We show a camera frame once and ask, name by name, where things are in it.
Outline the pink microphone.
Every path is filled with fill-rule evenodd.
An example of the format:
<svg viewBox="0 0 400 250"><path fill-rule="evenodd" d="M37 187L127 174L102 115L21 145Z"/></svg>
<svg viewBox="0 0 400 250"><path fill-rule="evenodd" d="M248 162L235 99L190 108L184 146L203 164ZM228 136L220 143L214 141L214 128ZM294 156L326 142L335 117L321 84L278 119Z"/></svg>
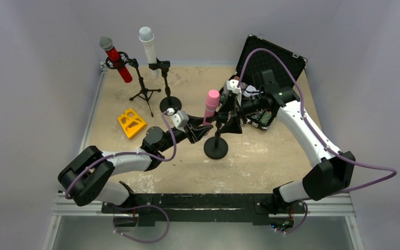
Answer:
<svg viewBox="0 0 400 250"><path fill-rule="evenodd" d="M203 117L202 125L210 125L211 122L207 121L207 118L212 117L215 114L216 108L220 104L220 93L217 90L210 90L205 100L205 112Z"/></svg>

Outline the black round-base stand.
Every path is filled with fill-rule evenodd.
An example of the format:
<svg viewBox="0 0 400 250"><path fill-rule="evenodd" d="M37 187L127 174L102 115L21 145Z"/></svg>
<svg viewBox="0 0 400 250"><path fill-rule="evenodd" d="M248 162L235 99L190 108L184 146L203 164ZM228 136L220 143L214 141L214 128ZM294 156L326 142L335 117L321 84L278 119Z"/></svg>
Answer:
<svg viewBox="0 0 400 250"><path fill-rule="evenodd" d="M170 68L170 61L168 61L168 60L161 61L157 58L156 62L149 63L148 67L151 70L159 69L161 71L161 75L164 79L166 97L163 98L159 104L160 111L163 113L168 108L172 108L175 111L181 110L182 103L177 97L171 95L171 89L169 87L168 80L167 80L167 76L168 76L168 72L169 72L169 68Z"/></svg>
<svg viewBox="0 0 400 250"><path fill-rule="evenodd" d="M217 114L214 117L214 121L216 122L216 132L214 137L207 139L204 143L204 153L210 159L218 160L226 156L229 148L227 142L221 137L220 133L222 123L224 122L224 116Z"/></svg>

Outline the black tripod shock mount stand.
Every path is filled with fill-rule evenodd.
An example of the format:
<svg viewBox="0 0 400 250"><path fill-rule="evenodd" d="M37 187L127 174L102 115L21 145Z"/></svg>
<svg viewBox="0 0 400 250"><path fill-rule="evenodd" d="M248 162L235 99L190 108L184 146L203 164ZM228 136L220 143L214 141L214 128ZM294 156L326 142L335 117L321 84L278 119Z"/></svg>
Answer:
<svg viewBox="0 0 400 250"><path fill-rule="evenodd" d="M121 58L126 62L125 66L129 65L135 69L139 81L139 86L140 86L139 92L134 96L132 96L131 98L129 98L129 100L133 101L137 97L143 99L148 105L151 117L154 117L154 113L151 109L151 105L149 102L154 92L161 92L162 89L147 88L144 83L144 78L141 76L138 61L135 58L130 58L125 52L119 52L119 53L121 54ZM112 63L108 60L108 57L105 59L105 65L108 67L108 69L111 69L112 67Z"/></svg>

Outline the white microphone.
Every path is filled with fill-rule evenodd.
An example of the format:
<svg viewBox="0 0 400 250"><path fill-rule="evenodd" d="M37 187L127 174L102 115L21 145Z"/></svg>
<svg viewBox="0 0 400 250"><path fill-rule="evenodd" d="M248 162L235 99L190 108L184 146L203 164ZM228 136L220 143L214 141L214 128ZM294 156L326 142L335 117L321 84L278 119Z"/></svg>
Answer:
<svg viewBox="0 0 400 250"><path fill-rule="evenodd" d="M157 56L154 46L154 34L149 27L141 27L139 29L139 40L145 50L147 62L149 65L157 63Z"/></svg>

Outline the red glitter microphone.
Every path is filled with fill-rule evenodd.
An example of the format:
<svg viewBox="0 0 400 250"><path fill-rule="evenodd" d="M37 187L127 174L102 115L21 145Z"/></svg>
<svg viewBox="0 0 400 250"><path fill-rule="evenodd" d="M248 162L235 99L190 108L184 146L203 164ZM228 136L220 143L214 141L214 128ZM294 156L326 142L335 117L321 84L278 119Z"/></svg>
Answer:
<svg viewBox="0 0 400 250"><path fill-rule="evenodd" d="M126 62L121 58L121 54L115 49L112 39L108 36L101 36L99 46L105 51L108 60L112 63L111 69L116 69L124 82L130 83L132 76L126 68Z"/></svg>

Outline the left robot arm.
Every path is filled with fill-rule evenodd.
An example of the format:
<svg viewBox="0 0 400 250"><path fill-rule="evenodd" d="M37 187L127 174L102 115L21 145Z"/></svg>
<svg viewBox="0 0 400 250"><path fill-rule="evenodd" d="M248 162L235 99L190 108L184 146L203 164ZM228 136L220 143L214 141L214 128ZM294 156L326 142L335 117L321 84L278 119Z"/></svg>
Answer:
<svg viewBox="0 0 400 250"><path fill-rule="evenodd" d="M213 128L200 125L198 118L182 129L171 127L167 120L164 123L167 131L158 126L149 128L142 145L132 151L108 152L95 145L86 147L58 175L65 198L73 200L77 206L93 201L123 205L131 199L133 191L122 182L110 181L110 177L154 170L162 162L175 158L178 143L188 139L195 144Z"/></svg>

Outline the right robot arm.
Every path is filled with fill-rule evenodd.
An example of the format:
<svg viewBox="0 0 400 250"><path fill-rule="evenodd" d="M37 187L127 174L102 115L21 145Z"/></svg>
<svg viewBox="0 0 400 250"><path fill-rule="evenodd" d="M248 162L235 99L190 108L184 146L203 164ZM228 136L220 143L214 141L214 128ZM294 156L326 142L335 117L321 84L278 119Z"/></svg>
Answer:
<svg viewBox="0 0 400 250"><path fill-rule="evenodd" d="M305 152L311 171L296 180L273 189L276 205L298 200L318 201L349 187L354 170L354 155L335 146L316 126L304 108L304 100L292 87L279 87L271 78L265 80L254 97L243 99L239 81L230 79L223 86L225 100L219 111L232 116L222 133L242 133L241 123L257 111L273 113L292 133Z"/></svg>

